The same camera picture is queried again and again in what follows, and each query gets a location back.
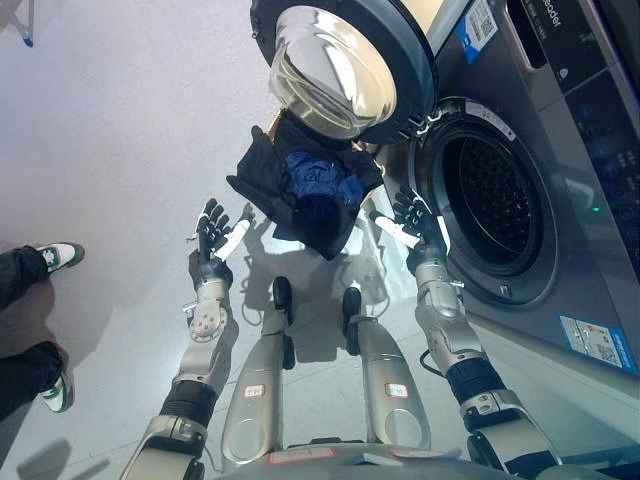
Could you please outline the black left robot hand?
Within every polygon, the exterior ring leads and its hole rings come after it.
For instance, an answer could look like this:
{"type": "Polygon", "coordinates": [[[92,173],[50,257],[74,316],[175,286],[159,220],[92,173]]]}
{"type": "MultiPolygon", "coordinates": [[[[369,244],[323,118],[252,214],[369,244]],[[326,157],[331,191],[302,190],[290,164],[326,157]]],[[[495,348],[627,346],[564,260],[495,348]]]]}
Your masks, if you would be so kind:
{"type": "Polygon", "coordinates": [[[240,217],[232,225],[224,207],[210,198],[199,214],[194,234],[189,237],[197,243],[188,255],[188,272],[194,290],[212,280],[223,280],[230,287],[233,273],[227,259],[238,248],[255,218],[254,208],[246,203],[240,217]]]}

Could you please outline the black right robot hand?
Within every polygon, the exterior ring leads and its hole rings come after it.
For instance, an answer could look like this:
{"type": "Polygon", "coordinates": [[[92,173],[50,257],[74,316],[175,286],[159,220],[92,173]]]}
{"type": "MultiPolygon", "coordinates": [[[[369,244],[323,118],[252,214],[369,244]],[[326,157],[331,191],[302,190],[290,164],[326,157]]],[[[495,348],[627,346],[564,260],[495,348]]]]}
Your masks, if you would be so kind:
{"type": "Polygon", "coordinates": [[[401,186],[392,205],[394,217],[378,210],[369,213],[369,219],[396,241],[409,249],[406,265],[414,275],[419,265],[438,261],[445,263],[448,246],[437,216],[413,189],[401,186]]]}

